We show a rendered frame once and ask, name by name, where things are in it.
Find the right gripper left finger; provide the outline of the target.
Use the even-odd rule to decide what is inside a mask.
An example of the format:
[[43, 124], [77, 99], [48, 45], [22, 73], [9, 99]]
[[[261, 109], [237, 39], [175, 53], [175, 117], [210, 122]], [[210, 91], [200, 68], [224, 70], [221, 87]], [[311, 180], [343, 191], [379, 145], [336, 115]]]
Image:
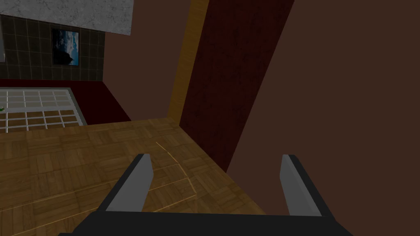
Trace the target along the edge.
[[153, 176], [150, 154], [138, 154], [97, 210], [141, 212]]

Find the dark red door leaf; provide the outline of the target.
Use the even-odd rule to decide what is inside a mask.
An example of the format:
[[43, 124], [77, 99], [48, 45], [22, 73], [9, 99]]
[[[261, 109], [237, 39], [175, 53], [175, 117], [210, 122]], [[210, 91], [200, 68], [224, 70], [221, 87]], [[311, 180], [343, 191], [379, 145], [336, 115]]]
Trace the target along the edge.
[[294, 0], [209, 0], [180, 127], [227, 171]]

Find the blue sky wall picture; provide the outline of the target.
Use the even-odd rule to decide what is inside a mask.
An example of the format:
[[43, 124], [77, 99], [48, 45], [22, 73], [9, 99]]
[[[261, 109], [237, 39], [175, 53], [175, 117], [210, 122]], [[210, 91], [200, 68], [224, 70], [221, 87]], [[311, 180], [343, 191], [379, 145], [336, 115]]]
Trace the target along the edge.
[[52, 62], [56, 65], [79, 65], [79, 33], [52, 28]]

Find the white grid window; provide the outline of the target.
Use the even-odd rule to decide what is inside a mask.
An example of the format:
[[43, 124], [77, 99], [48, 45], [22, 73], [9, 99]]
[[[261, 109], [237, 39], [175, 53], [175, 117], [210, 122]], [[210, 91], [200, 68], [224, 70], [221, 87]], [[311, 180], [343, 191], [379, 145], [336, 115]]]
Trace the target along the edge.
[[0, 134], [83, 125], [70, 88], [0, 87]]

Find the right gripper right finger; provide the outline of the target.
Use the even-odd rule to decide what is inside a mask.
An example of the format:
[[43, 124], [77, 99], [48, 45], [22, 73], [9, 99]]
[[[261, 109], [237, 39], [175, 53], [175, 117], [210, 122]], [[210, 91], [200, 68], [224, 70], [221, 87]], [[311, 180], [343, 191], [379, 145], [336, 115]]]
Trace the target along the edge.
[[295, 155], [284, 154], [282, 156], [279, 179], [288, 213], [291, 216], [333, 216], [309, 174]]

